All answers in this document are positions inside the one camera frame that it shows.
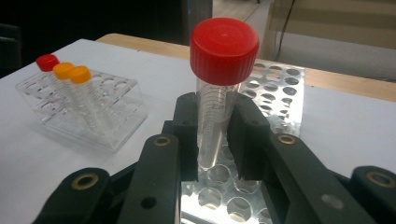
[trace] table surface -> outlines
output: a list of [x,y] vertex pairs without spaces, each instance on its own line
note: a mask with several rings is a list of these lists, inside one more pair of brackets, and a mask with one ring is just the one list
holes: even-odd
[[[190,48],[187,46],[136,36],[109,34],[96,41],[180,59],[190,58]],[[396,102],[396,83],[392,82],[305,68],[305,84]]]
[[[53,52],[63,62],[135,78],[148,118],[117,153],[82,147],[49,132],[15,85],[36,74],[32,63],[0,79],[0,223],[32,223],[60,182],[86,167],[111,175],[136,162],[146,139],[172,119],[176,98],[195,91],[189,48],[127,35],[80,39]],[[301,138],[331,170],[360,165],[396,172],[395,84],[306,68]]]

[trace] small tube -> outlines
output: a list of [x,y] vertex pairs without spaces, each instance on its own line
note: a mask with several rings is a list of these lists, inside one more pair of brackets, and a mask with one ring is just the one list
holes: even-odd
[[72,102],[73,91],[72,84],[68,72],[74,68],[72,63],[58,63],[53,67],[53,74],[55,75],[55,88],[64,98],[64,107],[74,111],[78,111],[75,108],[75,104]]
[[216,164],[240,84],[217,86],[200,79],[197,83],[198,164],[207,170]]
[[76,66],[68,72],[73,84],[73,100],[79,114],[93,132],[103,132],[112,128],[112,122],[92,85],[92,75],[86,66]]
[[55,65],[59,64],[58,58],[53,54],[44,54],[35,60],[38,68],[41,72],[45,73],[50,83],[55,87],[58,81],[55,75],[52,73],[52,69]]

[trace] red cap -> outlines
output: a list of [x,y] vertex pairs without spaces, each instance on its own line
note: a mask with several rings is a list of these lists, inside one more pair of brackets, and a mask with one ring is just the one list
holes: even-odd
[[52,71],[53,66],[58,64],[59,61],[58,61],[58,58],[56,58],[56,56],[53,54],[44,54],[44,55],[38,57],[35,60],[35,63],[37,63],[37,65],[41,69],[41,71],[50,72],[50,71]]
[[259,38],[247,23],[212,18],[198,23],[191,34],[191,69],[204,82],[231,86],[253,69]]

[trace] white table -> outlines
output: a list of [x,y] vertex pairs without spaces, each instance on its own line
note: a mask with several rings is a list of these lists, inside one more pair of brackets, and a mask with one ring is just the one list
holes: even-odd
[[[144,142],[172,119],[179,95],[195,91],[188,60],[80,39],[54,52],[63,62],[135,78],[148,118],[117,152],[105,152],[45,129],[15,85],[38,72],[35,64],[0,79],[0,223],[31,223],[61,181],[99,167],[111,175],[138,160]],[[350,176],[356,166],[396,172],[396,104],[305,86],[301,138],[331,170]]]

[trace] clear plastic tube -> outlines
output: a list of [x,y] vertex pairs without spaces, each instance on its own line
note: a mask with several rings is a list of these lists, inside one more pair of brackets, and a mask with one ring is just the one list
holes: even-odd
[[217,86],[197,80],[198,164],[204,170],[216,163],[239,87],[240,84]]
[[52,69],[53,69],[53,67],[55,67],[57,64],[60,63],[58,58],[53,54],[44,54],[44,55],[41,55],[40,57],[38,57],[35,60],[35,63],[37,64],[38,68],[40,68],[41,72],[47,76],[50,84],[57,91],[56,86],[57,86],[58,79],[53,74]]
[[74,68],[72,63],[59,63],[53,67],[52,79],[55,85],[55,89],[60,93],[61,97],[64,99],[64,107],[74,111],[78,111],[75,104],[72,102],[72,83],[68,73]]
[[78,113],[85,119],[89,128],[96,133],[111,129],[112,123],[103,110],[98,92],[92,85],[92,75],[86,66],[76,66],[69,73],[73,83],[72,98]]
[[217,161],[240,83],[251,73],[259,38],[248,24],[212,18],[197,24],[190,40],[190,64],[198,77],[198,164],[204,170]]

